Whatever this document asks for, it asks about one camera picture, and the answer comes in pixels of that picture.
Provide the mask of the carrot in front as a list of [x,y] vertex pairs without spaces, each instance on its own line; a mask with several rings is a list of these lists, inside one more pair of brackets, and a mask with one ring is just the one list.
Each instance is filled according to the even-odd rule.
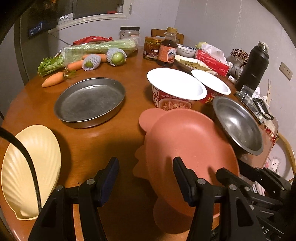
[[73,78],[74,75],[76,74],[76,71],[61,71],[57,72],[50,77],[48,77],[43,83],[42,87],[51,87],[54,85],[57,85],[63,81],[65,81],[68,78]]

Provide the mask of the blue box on shelf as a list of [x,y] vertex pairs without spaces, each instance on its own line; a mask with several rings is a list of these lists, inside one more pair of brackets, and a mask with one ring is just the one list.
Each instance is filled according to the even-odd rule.
[[28,37],[32,37],[44,30],[44,22],[39,22],[36,26],[28,28]]

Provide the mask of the pink crab shaped plate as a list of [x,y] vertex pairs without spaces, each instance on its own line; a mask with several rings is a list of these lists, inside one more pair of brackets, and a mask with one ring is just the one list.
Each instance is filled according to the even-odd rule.
[[184,201],[173,172],[173,159],[180,157],[199,178],[219,185],[215,173],[226,168],[236,176],[239,167],[224,132],[204,114],[191,109],[150,108],[142,112],[139,125],[144,144],[135,152],[135,177],[149,181],[157,195],[153,216],[166,233],[189,230],[195,209]]

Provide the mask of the curved wooden chair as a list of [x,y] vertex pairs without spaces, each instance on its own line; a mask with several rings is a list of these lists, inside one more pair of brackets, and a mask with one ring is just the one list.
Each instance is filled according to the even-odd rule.
[[280,160],[280,174],[285,180],[292,183],[295,177],[295,153],[289,141],[278,132],[278,145],[282,149],[283,156]]

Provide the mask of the left netted green fruit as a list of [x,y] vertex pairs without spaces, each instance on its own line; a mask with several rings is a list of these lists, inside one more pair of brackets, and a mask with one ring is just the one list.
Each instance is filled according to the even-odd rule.
[[99,67],[101,57],[99,55],[91,54],[84,59],[82,69],[84,71],[91,71]]

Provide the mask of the stainless steel bowl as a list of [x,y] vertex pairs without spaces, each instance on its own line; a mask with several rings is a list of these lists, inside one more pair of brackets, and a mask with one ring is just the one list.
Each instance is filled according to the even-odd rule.
[[263,138],[252,115],[238,102],[225,96],[215,97],[212,104],[217,120],[238,152],[260,155]]

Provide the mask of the small instant noodle bowl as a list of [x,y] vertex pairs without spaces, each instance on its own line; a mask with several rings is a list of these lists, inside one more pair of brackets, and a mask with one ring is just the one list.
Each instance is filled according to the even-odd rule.
[[191,74],[206,87],[207,95],[200,100],[201,103],[212,104],[216,96],[231,94],[230,88],[218,77],[198,69],[192,70]]

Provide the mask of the small white bottle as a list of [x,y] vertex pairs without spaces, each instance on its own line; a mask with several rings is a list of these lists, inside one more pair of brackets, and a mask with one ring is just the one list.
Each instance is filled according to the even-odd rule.
[[231,75],[229,75],[228,80],[230,82],[232,82],[233,84],[235,84],[237,82],[237,80],[234,77],[232,77]]

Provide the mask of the black thermos flask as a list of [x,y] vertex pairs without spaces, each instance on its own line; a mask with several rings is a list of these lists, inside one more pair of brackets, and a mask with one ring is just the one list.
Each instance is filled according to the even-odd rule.
[[269,47],[265,42],[259,41],[254,46],[235,84],[236,90],[241,91],[244,85],[256,90],[269,64],[268,51]]

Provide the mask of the dark soy sauce bottle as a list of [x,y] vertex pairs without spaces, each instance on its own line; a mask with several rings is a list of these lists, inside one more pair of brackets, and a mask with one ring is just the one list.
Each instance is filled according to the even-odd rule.
[[163,67],[172,67],[175,61],[178,44],[176,43],[177,29],[168,27],[165,39],[159,47],[157,64]]

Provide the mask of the large instant noodle bowl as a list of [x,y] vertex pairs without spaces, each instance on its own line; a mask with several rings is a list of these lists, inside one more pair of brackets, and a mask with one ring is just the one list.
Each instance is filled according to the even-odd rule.
[[155,68],[147,73],[152,85],[152,101],[156,108],[191,109],[207,95],[206,87],[192,75],[171,68]]

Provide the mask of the right netted green fruit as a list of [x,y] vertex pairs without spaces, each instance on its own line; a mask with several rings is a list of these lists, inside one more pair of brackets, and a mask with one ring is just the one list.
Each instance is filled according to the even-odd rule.
[[126,53],[119,48],[110,48],[107,51],[106,56],[107,62],[113,67],[123,65],[127,59]]

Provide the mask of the yellow shell shaped plate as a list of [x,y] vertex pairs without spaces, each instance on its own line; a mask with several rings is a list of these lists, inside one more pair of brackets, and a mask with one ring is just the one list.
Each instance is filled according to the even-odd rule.
[[[16,135],[32,158],[44,205],[54,190],[61,169],[61,151],[53,132],[33,125]],[[9,144],[1,168],[4,198],[18,220],[33,220],[39,215],[36,191],[29,165],[23,154]]]

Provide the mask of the round metal pan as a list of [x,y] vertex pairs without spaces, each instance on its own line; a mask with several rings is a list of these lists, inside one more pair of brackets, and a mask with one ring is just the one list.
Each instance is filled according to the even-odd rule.
[[119,81],[89,78],[67,88],[58,97],[54,113],[71,128],[91,128],[113,118],[124,100],[125,88]]

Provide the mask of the white plate of vegetables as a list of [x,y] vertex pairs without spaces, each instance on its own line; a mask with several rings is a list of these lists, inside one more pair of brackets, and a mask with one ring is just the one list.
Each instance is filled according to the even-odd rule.
[[205,63],[203,63],[202,61],[200,61],[198,59],[188,58],[188,57],[184,57],[181,55],[176,55],[175,56],[175,64],[179,69],[181,69],[184,72],[187,72],[189,74],[191,74],[192,70],[197,69],[197,70],[202,70],[204,72],[208,72],[208,73],[215,75],[215,76],[218,75],[217,72],[215,72],[214,70],[209,68]]

